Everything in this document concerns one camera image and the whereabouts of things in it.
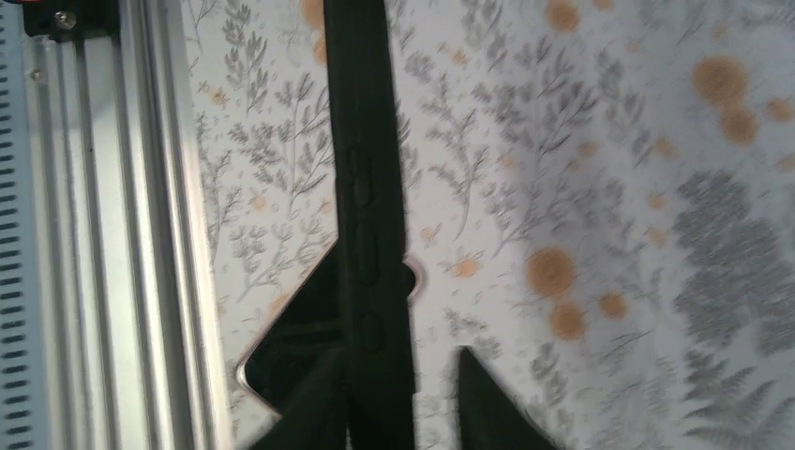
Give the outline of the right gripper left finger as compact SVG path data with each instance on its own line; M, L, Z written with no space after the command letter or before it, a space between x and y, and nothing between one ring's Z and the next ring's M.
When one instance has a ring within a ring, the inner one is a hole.
M285 413L256 450L343 450L347 447L345 353L324 354L298 386Z

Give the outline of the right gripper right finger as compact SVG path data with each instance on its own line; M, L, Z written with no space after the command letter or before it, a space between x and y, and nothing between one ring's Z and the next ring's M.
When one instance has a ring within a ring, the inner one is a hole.
M457 435L462 450L556 450L469 347L457 353Z

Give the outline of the black phone case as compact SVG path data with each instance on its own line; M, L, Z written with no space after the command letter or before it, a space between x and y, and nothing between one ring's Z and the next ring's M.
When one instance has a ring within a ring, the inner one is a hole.
M340 312L356 449L415 445L405 221L385 5L323 5Z

